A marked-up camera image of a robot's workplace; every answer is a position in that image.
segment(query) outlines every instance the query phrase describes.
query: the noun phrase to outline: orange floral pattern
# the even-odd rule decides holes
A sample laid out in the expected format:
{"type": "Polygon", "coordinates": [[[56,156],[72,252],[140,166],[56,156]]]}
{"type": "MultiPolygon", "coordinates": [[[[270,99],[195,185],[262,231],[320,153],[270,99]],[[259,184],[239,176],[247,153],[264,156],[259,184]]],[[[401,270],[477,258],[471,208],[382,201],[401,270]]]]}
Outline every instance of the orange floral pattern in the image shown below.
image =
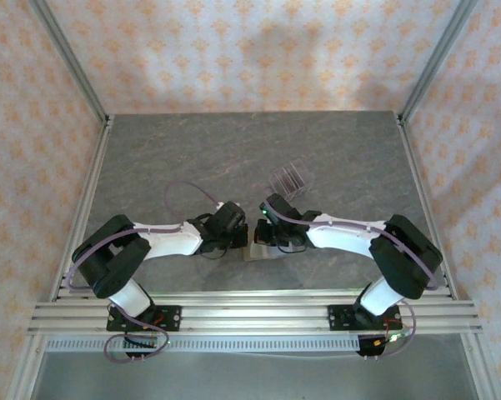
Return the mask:
{"type": "Polygon", "coordinates": [[[106,111],[193,113],[399,111],[458,0],[49,3],[106,111]]]}
{"type": "Polygon", "coordinates": [[[0,400],[47,300],[99,132],[24,0],[0,1],[0,400]]]}
{"type": "Polygon", "coordinates": [[[479,2],[413,116],[413,146],[458,282],[501,379],[501,0],[479,2]]]}

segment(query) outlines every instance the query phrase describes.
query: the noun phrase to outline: aluminum frame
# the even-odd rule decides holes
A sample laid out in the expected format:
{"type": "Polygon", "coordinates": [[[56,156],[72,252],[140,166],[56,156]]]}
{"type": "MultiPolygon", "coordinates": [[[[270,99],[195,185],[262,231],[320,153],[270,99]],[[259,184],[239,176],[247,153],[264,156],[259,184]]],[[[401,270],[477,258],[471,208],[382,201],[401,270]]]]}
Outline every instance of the aluminum frame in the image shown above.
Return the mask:
{"type": "Polygon", "coordinates": [[[466,333],[461,335],[461,340],[478,397],[486,400],[501,399],[501,384],[485,335],[466,333]]]}
{"type": "Polygon", "coordinates": [[[91,205],[93,204],[94,193],[96,191],[100,171],[102,170],[103,157],[106,153],[106,147],[108,145],[109,134],[111,133],[114,118],[114,115],[110,115],[108,117],[108,120],[103,124],[102,131],[98,137],[93,157],[89,163],[88,174],[83,182],[82,194],[80,195],[80,200],[74,213],[73,225],[68,234],[67,244],[63,250],[58,272],[56,273],[56,277],[54,279],[53,289],[49,298],[50,302],[54,302],[58,298],[59,290],[62,285],[63,274],[70,268],[70,260],[73,256],[74,250],[82,244],[83,234],[85,233],[85,227],[87,226],[91,205]]]}
{"type": "Polygon", "coordinates": [[[89,82],[86,73],[83,71],[82,64],[76,58],[70,43],[68,42],[63,30],[53,15],[52,9],[48,6],[46,0],[29,0],[33,11],[39,17],[41,23],[48,32],[48,36],[52,39],[55,48],[61,55],[62,60],[68,67],[68,71],[73,76],[74,81],[85,96],[89,107],[93,110],[94,115],[102,123],[105,122],[108,115],[103,109],[98,95],[94,91],[89,82]]]}
{"type": "Polygon", "coordinates": [[[44,349],[48,338],[42,335],[28,336],[23,345],[13,380],[9,385],[7,400],[31,398],[35,382],[43,362],[44,349]]]}
{"type": "Polygon", "coordinates": [[[435,49],[432,52],[424,70],[420,74],[420,78],[417,84],[413,88],[413,91],[406,100],[403,106],[403,110],[400,113],[400,120],[403,122],[409,121],[410,117],[415,113],[418,105],[424,98],[424,95],[428,91],[430,84],[432,83],[435,75],[437,74],[439,67],[443,64],[450,48],[452,48],[454,42],[458,38],[461,29],[468,21],[470,13],[473,11],[474,6],[478,0],[461,0],[456,7],[452,17],[448,21],[447,27],[444,29],[443,35],[439,39],[435,49]]]}
{"type": "MultiPolygon", "coordinates": [[[[246,292],[189,292],[158,295],[162,305],[183,306],[180,330],[174,336],[329,335],[331,304],[353,304],[362,289],[246,292]]],[[[76,299],[38,303],[28,334],[107,335],[108,300],[76,299]]],[[[444,293],[423,296],[410,304],[419,334],[480,333],[472,301],[452,301],[444,293]]],[[[404,323],[411,312],[400,307],[404,323]]],[[[377,331],[336,332],[370,334],[377,331]]]]}
{"type": "Polygon", "coordinates": [[[423,206],[424,216],[426,217],[426,221],[428,223],[428,229],[430,231],[430,235],[432,236],[433,244],[435,244],[435,247],[438,248],[439,251],[443,254],[443,262],[441,262],[441,269],[443,270],[444,279],[446,281],[448,290],[450,291],[450,295],[452,296],[452,298],[458,299],[458,287],[456,285],[457,282],[456,277],[453,274],[452,268],[450,268],[448,264],[448,257],[445,254],[443,241],[441,240],[441,237],[438,234],[438,229],[435,220],[433,218],[431,202],[429,200],[429,196],[427,196],[426,194],[425,183],[420,176],[418,159],[415,156],[415,152],[413,151],[413,147],[411,146],[411,142],[409,140],[408,124],[402,123],[400,121],[400,118],[397,116],[397,126],[400,132],[400,136],[402,138],[402,143],[406,152],[406,156],[408,157],[409,167],[411,168],[411,172],[413,174],[413,180],[415,181],[415,185],[417,186],[418,196],[423,206]]]}

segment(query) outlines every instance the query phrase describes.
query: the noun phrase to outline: robotic arm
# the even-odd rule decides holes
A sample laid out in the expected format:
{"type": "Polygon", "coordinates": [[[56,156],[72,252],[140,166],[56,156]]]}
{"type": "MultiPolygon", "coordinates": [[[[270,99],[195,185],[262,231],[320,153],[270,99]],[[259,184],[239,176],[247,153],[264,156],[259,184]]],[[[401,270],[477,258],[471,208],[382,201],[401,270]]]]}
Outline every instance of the robotic arm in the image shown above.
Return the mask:
{"type": "Polygon", "coordinates": [[[401,215],[377,222],[350,221],[319,211],[303,215],[277,193],[269,196],[260,209],[268,220],[259,220],[255,243],[337,248],[376,262],[383,276],[369,284],[354,304],[356,319],[368,327],[403,298],[420,298],[443,261],[441,252],[401,215]],[[397,243],[405,244],[417,260],[397,243]]]}
{"type": "MultiPolygon", "coordinates": [[[[155,306],[132,279],[142,261],[243,248],[247,240],[244,211],[233,202],[220,205],[213,215],[203,214],[176,225],[144,225],[117,215],[76,249],[73,261],[80,264],[78,270],[88,283],[83,288],[91,288],[97,298],[109,298],[130,317],[150,323],[155,312],[148,309],[155,306]]],[[[68,281],[73,273],[69,272],[68,281]]]]}

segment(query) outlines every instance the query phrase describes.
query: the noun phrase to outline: clear plastic cup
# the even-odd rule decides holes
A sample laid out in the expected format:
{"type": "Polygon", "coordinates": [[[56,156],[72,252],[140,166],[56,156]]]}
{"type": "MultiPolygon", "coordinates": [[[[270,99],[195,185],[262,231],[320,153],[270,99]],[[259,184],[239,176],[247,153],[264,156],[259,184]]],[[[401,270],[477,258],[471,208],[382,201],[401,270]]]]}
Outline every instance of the clear plastic cup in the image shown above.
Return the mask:
{"type": "Polygon", "coordinates": [[[303,161],[297,158],[274,171],[268,182],[276,193],[289,201],[311,189],[315,178],[303,161]]]}

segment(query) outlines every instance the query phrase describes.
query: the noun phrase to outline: gray marble tabletop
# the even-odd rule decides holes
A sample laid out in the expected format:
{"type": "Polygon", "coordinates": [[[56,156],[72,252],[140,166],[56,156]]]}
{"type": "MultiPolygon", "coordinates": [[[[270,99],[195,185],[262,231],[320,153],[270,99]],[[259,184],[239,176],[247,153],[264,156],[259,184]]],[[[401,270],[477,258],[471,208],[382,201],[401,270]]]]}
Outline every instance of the gray marble tabletop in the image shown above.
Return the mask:
{"type": "MultiPolygon", "coordinates": [[[[138,223],[175,223],[163,206],[173,179],[240,203],[253,227],[270,173],[297,158],[315,176],[313,188],[291,202],[302,213],[361,221],[402,213],[428,233],[392,112],[261,112],[117,116],[86,235],[118,213],[138,223]]],[[[192,187],[173,187],[170,198],[186,219],[214,211],[192,187]]],[[[363,288],[379,275],[372,260],[333,249],[252,262],[239,249],[218,260],[154,258],[134,277],[149,292],[166,293],[363,288]]]]}

